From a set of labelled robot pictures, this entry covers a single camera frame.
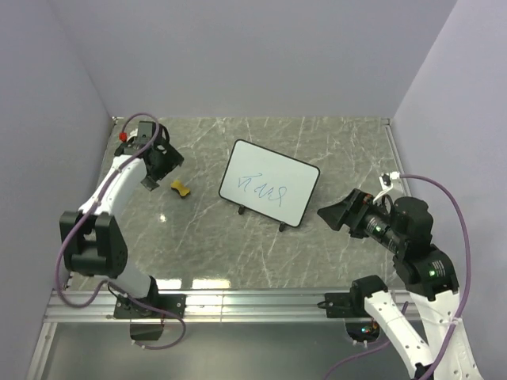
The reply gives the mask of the yellow black eraser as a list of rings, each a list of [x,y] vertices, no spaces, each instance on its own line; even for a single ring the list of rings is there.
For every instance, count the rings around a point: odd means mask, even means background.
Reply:
[[[185,186],[180,180],[175,180],[170,184],[170,188],[176,192],[181,198],[185,198],[191,194],[191,190]]]

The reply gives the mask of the small white whiteboard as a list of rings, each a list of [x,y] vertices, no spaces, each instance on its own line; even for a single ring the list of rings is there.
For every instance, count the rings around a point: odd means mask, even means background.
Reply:
[[[219,196],[280,224],[300,226],[320,169],[244,139],[233,145]]]

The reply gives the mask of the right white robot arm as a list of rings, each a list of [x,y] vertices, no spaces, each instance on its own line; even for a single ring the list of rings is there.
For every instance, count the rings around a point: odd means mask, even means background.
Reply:
[[[353,281],[349,305],[356,315],[378,323],[412,379],[480,379],[459,304],[455,268],[432,242],[433,217],[428,204],[402,196],[352,190],[342,201],[318,210],[331,230],[349,229],[353,238],[371,238],[393,255],[396,274],[417,308],[425,331],[420,336],[408,322],[385,283],[370,275]]]

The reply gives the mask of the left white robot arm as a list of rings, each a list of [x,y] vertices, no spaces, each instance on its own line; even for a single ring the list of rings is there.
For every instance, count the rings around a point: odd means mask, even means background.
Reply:
[[[128,259],[128,246],[116,216],[122,213],[135,187],[152,191],[168,173],[182,165],[183,156],[170,144],[167,128],[157,121],[141,121],[137,133],[120,133],[112,165],[94,194],[77,210],[59,220],[62,246],[57,259],[66,270],[97,277],[132,300],[142,318],[160,309],[155,279]]]

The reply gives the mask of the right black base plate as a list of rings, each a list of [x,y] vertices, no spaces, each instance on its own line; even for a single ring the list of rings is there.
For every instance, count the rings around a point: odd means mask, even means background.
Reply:
[[[372,297],[372,292],[350,291],[349,293],[325,293],[324,300],[317,307],[326,311],[327,318],[370,317],[364,308],[364,300]]]

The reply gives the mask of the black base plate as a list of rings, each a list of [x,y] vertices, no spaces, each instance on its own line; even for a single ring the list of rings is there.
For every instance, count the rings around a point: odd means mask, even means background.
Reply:
[[[327,318],[370,317],[364,308],[364,300],[372,297],[372,292],[350,291],[349,293],[325,293],[324,300],[317,307],[326,311]]]
[[[158,294],[152,302],[146,299],[132,300],[118,296],[113,317],[115,319],[182,319],[186,307],[185,294]]]

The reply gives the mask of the aluminium right side rail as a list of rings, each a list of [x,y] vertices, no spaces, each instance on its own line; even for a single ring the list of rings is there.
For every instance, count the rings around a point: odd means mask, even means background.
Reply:
[[[390,118],[382,118],[381,120],[382,120],[382,125],[384,126],[384,129],[385,129],[385,132],[387,134],[387,140],[389,142],[391,151],[394,155],[396,167],[397,167],[398,171],[401,174],[403,174],[404,169],[402,166],[402,161],[401,161],[401,158],[400,158],[400,155],[398,152],[398,148],[396,146],[395,137],[394,137],[394,134],[392,131],[391,119]],[[402,188],[403,194],[405,196],[412,196],[411,191],[410,191],[410,186],[409,186],[406,179],[401,179],[401,188]]]

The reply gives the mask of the aluminium rail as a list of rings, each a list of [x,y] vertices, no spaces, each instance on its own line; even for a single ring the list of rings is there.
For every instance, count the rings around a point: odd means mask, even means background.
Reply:
[[[389,142],[391,151],[394,155],[396,167],[397,167],[398,171],[401,174],[403,174],[404,169],[402,166],[402,161],[401,161],[401,158],[400,158],[400,155],[398,152],[398,148],[396,146],[395,137],[394,137],[394,134],[392,131],[391,119],[390,118],[382,118],[381,120],[382,120],[382,125],[384,126],[384,129],[385,129],[385,132],[387,134],[387,140]],[[405,196],[412,196],[411,191],[410,191],[410,186],[409,186],[406,179],[401,179],[401,188],[402,188],[403,194]]]
[[[264,289],[249,291],[184,291],[186,323],[288,323],[327,321],[326,312],[317,307],[324,300],[322,289]],[[44,312],[46,322],[116,322],[116,298],[102,291],[83,309],[66,306],[52,294]]]

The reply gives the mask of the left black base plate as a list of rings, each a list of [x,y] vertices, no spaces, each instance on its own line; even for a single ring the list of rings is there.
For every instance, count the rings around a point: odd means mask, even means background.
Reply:
[[[113,317],[115,319],[182,319],[186,307],[185,294],[158,294],[152,302],[146,299],[132,300],[118,296]]]

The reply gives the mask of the aluminium front rail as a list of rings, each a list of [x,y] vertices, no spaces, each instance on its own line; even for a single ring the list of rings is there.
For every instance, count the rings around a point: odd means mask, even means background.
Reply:
[[[288,323],[327,321],[326,312],[317,307],[324,300],[322,289],[264,289],[249,291],[184,291],[186,323]],[[66,306],[52,294],[44,312],[46,322],[116,322],[116,298],[102,291],[83,309]]]

